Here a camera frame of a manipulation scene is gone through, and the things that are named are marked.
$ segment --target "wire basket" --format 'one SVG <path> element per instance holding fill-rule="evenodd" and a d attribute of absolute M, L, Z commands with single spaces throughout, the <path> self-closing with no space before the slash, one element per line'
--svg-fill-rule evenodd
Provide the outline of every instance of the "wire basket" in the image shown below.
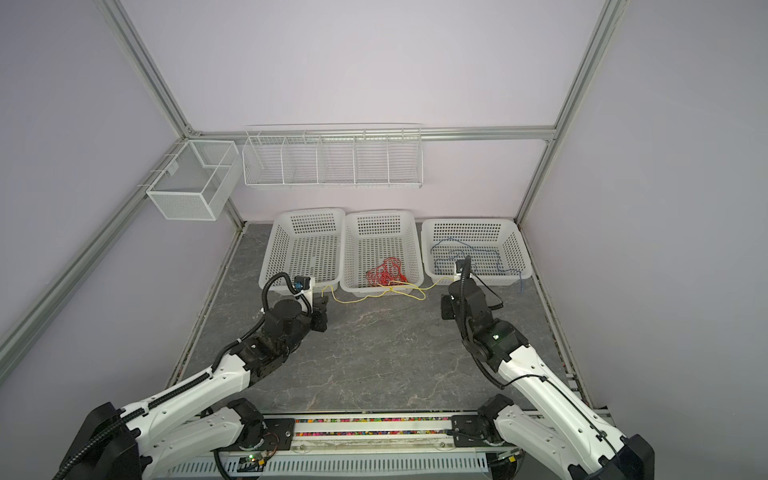
<path fill-rule="evenodd" d="M 288 272 L 315 277 L 315 287 L 339 286 L 344 251 L 344 210 L 317 208 L 279 215 L 272 226 L 270 241 L 261 265 L 259 286 L 275 273 Z M 288 295 L 285 281 L 277 280 L 272 290 Z"/>
<path fill-rule="evenodd" d="M 188 140 L 147 189 L 168 220 L 216 220 L 242 174 L 233 141 Z"/>
<path fill-rule="evenodd" d="M 420 286 L 424 281 L 419 235 L 410 212 L 382 210 L 347 215 L 344 235 L 342 290 L 356 296 L 387 292 L 388 286 L 372 286 L 369 272 L 388 259 L 399 261 L 399 269 L 409 283 Z M 409 293 L 413 288 L 394 290 Z"/>
<path fill-rule="evenodd" d="M 433 283 L 447 285 L 456 260 L 472 256 L 472 272 L 488 285 L 512 285 L 533 270 L 518 226 L 511 220 L 441 218 L 422 224 L 424 270 Z"/>
<path fill-rule="evenodd" d="M 259 132 L 243 146 L 246 185 L 274 187 L 421 187 L 418 129 L 342 134 Z"/>

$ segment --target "red rope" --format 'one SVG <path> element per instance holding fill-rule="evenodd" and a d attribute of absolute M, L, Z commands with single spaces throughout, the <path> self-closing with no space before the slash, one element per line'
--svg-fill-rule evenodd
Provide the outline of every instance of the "red rope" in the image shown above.
<path fill-rule="evenodd" d="M 381 265 L 368 270 L 366 279 L 370 286 L 395 286 L 408 281 L 402 273 L 402 261 L 397 257 L 386 258 Z"/>

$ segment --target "blue rope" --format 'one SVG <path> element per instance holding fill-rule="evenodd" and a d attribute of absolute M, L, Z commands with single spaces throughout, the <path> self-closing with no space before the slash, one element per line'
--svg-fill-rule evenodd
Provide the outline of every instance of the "blue rope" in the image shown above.
<path fill-rule="evenodd" d="M 504 265 L 502 265 L 502 255 L 498 252 L 498 250 L 478 248 L 478 247 L 475 247 L 473 245 L 470 245 L 469 243 L 465 243 L 465 242 L 462 242 L 461 240 L 457 240 L 457 239 L 455 239 L 453 237 L 446 237 L 446 238 L 440 240 L 438 243 L 435 243 L 434 245 L 432 245 L 432 248 L 429 249 L 429 252 L 431 253 L 431 255 L 433 255 L 433 257 L 434 257 L 434 250 L 435 250 L 435 248 L 440 243 L 443 243 L 443 242 L 445 242 L 447 240 L 451 240 L 451 241 L 454 241 L 456 243 L 460 243 L 461 245 L 464 245 L 465 247 L 468 247 L 469 249 L 474 250 L 476 252 L 493 253 L 493 254 L 495 254 L 496 255 L 496 270 L 499 273 L 507 273 L 507 272 L 517 273 L 520 276 L 520 293 L 523 293 L 523 272 L 518 270 L 518 269 L 516 269 L 516 268 L 508 268 L 508 269 L 505 270 L 503 268 Z M 435 258 L 435 266 L 437 266 L 439 261 L 447 261 L 447 262 L 450 262 L 450 263 L 454 263 L 456 260 L 460 260 L 460 259 L 466 257 L 466 254 L 464 253 L 463 250 L 452 250 L 452 251 L 448 252 L 448 255 L 451 255 L 451 254 L 453 255 L 453 257 L 451 257 L 451 258 L 448 258 L 448 257 L 446 257 L 446 258 Z"/>

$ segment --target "dark gray table surface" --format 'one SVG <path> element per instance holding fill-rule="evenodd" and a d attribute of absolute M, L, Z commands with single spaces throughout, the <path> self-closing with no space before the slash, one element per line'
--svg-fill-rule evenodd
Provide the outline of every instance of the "dark gray table surface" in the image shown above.
<path fill-rule="evenodd" d="M 209 366 L 224 345 L 258 320 L 259 274 L 271 228 L 248 226 L 187 361 L 185 377 Z M 425 275 L 422 287 L 430 285 Z M 496 317 L 515 324 L 565 379 L 533 281 L 524 280 L 522 293 L 519 282 L 492 288 L 505 303 Z M 455 322 L 440 318 L 440 295 L 446 291 L 447 286 L 436 286 L 421 302 L 400 295 L 350 305 L 331 300 L 327 331 L 310 332 L 278 370 L 231 398 L 244 397 L 269 413 L 477 409 L 499 390 L 464 350 Z M 336 295 L 356 299 L 341 290 Z M 270 302 L 279 298 L 270 292 Z M 490 294 L 488 301 L 494 302 Z M 503 393 L 521 408 L 533 408 L 516 389 L 508 387 Z"/>

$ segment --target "yellow rope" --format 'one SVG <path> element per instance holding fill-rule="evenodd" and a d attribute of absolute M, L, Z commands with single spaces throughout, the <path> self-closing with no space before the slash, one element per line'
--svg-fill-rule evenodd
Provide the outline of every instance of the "yellow rope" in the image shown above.
<path fill-rule="evenodd" d="M 349 301 L 349 302 L 345 302 L 343 300 L 337 299 L 336 298 L 336 292 L 333 291 L 333 287 L 330 286 L 330 285 L 325 285 L 323 287 L 323 289 L 320 290 L 320 295 L 325 296 L 326 289 L 330 288 L 331 289 L 331 295 L 333 295 L 333 299 L 336 302 L 339 302 L 339 303 L 358 303 L 358 302 L 362 302 L 366 298 L 380 298 L 380 297 L 385 296 L 387 293 L 390 293 L 390 292 L 398 293 L 400 295 L 405 295 L 405 296 L 408 296 L 408 297 L 413 298 L 415 300 L 423 301 L 423 300 L 426 300 L 426 298 L 427 298 L 427 294 L 425 292 L 427 290 L 430 290 L 430 289 L 434 288 L 435 286 L 437 286 L 438 283 L 440 283 L 441 281 L 443 281 L 446 278 L 453 278 L 453 275 L 444 276 L 443 278 L 439 279 L 438 281 L 434 282 L 431 286 L 428 286 L 426 288 L 421 288 L 420 286 L 416 286 L 413 283 L 409 283 L 409 282 L 401 282 L 399 280 L 392 280 L 391 281 L 391 282 L 397 282 L 400 285 L 407 285 L 407 286 L 410 286 L 411 288 L 413 288 L 414 290 L 418 290 L 422 294 L 422 298 L 418 298 L 417 296 L 411 295 L 410 293 L 406 293 L 406 292 L 401 292 L 399 290 L 395 290 L 394 286 L 385 286 L 384 288 L 386 288 L 387 290 L 381 292 L 379 295 L 366 295 L 363 298 L 360 298 L 360 299 L 357 299 L 357 300 L 352 300 L 352 301 Z"/>

